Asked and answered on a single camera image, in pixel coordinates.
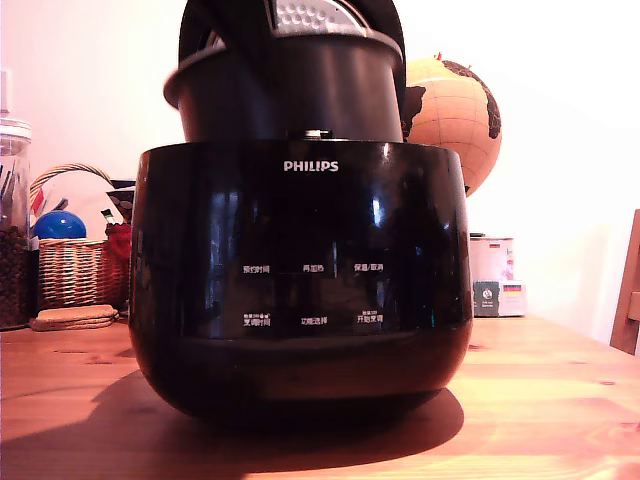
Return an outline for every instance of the small box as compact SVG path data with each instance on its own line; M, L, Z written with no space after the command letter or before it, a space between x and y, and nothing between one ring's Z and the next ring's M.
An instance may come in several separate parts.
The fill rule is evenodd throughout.
M500 282L473 282L473 311L476 317L497 317Z
M471 237L471 278L474 282L513 280L513 238Z
M513 280L473 282L476 317L519 317L526 314L526 286Z

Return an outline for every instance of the blue ball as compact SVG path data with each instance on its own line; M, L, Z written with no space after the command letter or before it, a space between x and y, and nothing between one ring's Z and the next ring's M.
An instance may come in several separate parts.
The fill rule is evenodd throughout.
M87 228L77 215L63 210L45 213L33 227L33 235L45 238L86 238Z

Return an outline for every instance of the basket handle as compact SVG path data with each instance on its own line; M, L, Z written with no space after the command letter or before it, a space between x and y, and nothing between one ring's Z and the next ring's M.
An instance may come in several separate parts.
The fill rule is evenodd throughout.
M31 184L31 188L29 190L30 207L33 208L33 202L36 198L36 195L38 195L38 191L42 188L42 186L45 183L47 183L48 180L51 180L53 177L66 172L93 173L94 175L98 175L99 177L104 178L109 183L109 185L113 187L113 184L111 183L111 178L103 170L100 170L99 168L96 168L96 167L92 167L91 165L86 165L84 163L68 163L66 165L60 165L47 170L46 172L44 172L42 175L40 175L38 178L36 178L33 181L33 183Z

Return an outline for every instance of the cork coaster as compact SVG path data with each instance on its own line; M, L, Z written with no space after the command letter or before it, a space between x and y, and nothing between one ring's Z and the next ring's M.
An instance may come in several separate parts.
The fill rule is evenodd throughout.
M111 325L117 314L111 305L56 308L41 311L29 326L38 332L101 328Z

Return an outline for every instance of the wooden chair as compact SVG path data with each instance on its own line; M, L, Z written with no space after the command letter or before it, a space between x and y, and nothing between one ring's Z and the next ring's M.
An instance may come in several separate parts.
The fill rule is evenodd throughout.
M638 326L640 326L640 210L636 210L633 217L631 240L609 344L633 355L638 343Z

